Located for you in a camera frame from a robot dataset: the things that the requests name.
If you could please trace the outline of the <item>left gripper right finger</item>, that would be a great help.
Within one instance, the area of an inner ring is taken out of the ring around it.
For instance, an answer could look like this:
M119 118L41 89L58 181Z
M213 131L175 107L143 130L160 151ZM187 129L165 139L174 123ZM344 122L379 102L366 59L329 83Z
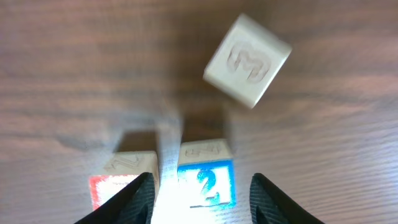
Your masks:
M261 173L255 173L249 189L253 224L323 224Z

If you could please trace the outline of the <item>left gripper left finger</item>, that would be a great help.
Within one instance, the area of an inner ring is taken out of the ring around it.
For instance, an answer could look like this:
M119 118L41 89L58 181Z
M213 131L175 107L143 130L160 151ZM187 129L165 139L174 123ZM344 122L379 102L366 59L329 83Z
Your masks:
M150 224L154 204L154 176L144 172L75 224Z

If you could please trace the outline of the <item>red letter I block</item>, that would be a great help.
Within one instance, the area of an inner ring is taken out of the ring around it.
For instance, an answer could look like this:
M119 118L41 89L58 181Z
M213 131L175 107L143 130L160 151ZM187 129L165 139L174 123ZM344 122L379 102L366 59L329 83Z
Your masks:
M155 194L159 192L159 168L154 151L117 152L89 178L91 203L96 210L144 172L154 176Z

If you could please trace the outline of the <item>blue number 2 block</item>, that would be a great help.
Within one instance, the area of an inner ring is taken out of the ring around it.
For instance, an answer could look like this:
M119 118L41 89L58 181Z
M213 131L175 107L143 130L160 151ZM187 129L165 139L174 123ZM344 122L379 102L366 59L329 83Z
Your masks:
M226 139L182 143L177 177L180 195L190 208L236 205L233 157Z

